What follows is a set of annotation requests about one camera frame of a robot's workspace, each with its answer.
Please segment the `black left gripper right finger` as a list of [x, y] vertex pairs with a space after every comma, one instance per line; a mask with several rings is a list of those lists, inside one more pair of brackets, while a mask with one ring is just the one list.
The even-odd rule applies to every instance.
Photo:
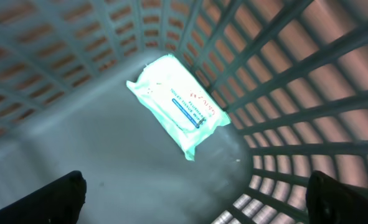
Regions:
[[309, 224], [368, 224], [368, 199], [321, 171], [306, 190]]

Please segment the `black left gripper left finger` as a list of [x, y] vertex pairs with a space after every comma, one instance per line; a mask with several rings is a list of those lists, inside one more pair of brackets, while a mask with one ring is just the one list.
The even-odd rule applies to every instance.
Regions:
[[76, 224], [86, 192], [86, 180], [74, 170], [0, 209], [0, 224]]

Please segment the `teal wet wipes pack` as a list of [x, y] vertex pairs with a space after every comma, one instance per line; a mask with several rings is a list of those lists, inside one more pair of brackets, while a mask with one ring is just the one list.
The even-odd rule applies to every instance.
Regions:
[[196, 147], [219, 126], [231, 120], [191, 73], [172, 54], [145, 66], [135, 82], [126, 86], [152, 112], [182, 149], [195, 160]]

